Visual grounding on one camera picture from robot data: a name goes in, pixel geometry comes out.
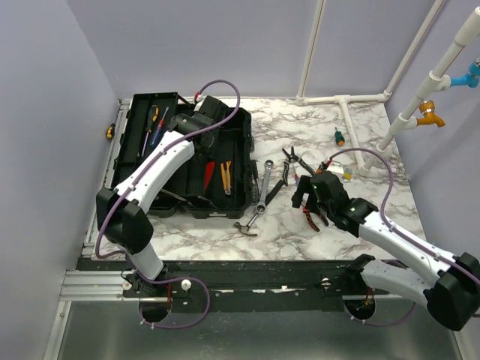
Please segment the long screwdriver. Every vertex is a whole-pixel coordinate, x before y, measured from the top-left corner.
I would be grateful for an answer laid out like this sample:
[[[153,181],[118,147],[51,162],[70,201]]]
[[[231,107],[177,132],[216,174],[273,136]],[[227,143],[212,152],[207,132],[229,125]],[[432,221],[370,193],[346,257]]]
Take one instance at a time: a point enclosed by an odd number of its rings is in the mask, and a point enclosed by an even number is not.
[[[146,152],[146,147],[149,140],[149,135],[152,133],[152,129],[154,127],[155,122],[158,118],[159,109],[157,105],[151,105],[148,114],[147,114],[147,122],[145,127],[145,137],[144,143],[142,146],[142,151],[140,152],[140,156],[143,157]]]

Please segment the red test pen screwdriver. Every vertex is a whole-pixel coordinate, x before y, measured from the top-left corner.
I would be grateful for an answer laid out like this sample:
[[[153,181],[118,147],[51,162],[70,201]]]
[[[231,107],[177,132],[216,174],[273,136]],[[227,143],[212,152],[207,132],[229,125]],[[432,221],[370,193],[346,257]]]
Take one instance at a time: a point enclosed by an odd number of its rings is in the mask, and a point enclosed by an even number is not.
[[[152,130],[152,135],[151,135],[151,141],[150,141],[150,146],[154,147],[156,146],[158,139],[161,135],[162,127],[164,126],[165,122],[165,117],[168,113],[168,110],[170,108],[167,106],[163,112],[163,115],[159,117],[159,109],[156,106],[154,108],[154,115],[152,117],[152,124],[154,125],[153,130]]]

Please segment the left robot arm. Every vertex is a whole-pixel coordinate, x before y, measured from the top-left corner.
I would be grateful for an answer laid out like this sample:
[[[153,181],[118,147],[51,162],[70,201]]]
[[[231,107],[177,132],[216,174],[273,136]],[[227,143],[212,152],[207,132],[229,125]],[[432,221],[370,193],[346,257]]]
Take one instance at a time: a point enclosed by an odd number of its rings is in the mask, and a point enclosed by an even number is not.
[[[102,187],[96,196],[98,242],[102,239],[123,251],[142,274],[141,288],[159,296],[167,282],[164,263],[152,246],[153,226],[147,216],[155,197],[174,173],[197,152],[214,148],[227,105],[207,96],[192,115],[174,115],[150,155],[113,189]]]

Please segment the black plastic toolbox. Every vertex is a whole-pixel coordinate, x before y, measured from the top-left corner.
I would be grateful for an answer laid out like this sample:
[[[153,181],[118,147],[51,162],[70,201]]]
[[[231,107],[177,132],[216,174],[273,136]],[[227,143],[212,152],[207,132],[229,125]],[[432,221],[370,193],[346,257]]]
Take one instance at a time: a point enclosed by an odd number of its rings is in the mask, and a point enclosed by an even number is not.
[[[120,133],[120,149],[108,187],[123,182],[152,152],[146,128],[148,114],[155,107],[159,118],[167,122],[178,114],[194,114],[194,105],[184,103],[175,92],[135,94],[126,112],[126,126]],[[220,127],[214,151],[208,157],[196,153],[182,165],[155,197],[149,214],[169,218],[184,211],[196,219],[241,218],[254,201],[251,130],[251,114],[238,109]]]

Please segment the red black utility knife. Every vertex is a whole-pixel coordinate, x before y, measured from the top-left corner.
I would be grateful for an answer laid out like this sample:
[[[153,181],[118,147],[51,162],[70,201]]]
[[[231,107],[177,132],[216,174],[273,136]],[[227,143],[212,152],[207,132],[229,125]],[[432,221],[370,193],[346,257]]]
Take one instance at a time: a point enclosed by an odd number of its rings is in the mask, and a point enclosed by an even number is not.
[[[205,175],[204,175],[204,182],[203,182],[203,190],[206,191],[209,187],[209,183],[212,179],[213,173],[215,171],[215,162],[209,161],[205,165]]]

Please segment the yellow black pruning shears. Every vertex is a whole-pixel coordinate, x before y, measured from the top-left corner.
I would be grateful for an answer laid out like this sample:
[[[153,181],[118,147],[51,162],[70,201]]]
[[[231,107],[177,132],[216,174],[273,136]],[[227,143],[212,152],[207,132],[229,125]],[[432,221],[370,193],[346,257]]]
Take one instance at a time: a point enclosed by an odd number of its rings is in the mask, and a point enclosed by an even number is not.
[[[231,173],[230,173],[230,166],[232,164],[231,160],[225,161],[220,164],[220,173],[223,183],[223,191],[227,196],[232,194],[232,181],[231,181]]]

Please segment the green stubby screwdriver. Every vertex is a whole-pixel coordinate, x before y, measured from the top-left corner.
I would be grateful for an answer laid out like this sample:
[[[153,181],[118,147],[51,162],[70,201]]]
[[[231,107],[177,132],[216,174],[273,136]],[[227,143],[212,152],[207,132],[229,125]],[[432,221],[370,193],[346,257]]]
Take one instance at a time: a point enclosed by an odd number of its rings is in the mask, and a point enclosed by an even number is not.
[[[343,146],[345,144],[344,135],[337,127],[334,128],[334,141],[338,146]]]

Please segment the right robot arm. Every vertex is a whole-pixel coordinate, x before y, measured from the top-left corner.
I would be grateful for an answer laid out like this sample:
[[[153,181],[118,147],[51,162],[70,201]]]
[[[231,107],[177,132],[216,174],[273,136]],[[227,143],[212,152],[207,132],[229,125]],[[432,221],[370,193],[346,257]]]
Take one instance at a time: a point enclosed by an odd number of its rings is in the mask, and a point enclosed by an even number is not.
[[[345,275],[355,294],[385,290],[426,308],[442,326],[460,331],[479,310],[479,260],[436,247],[398,226],[371,202],[353,198],[340,179],[325,171],[303,175],[292,207],[328,218],[339,230],[370,242],[394,256],[396,267],[373,256],[360,256]]]

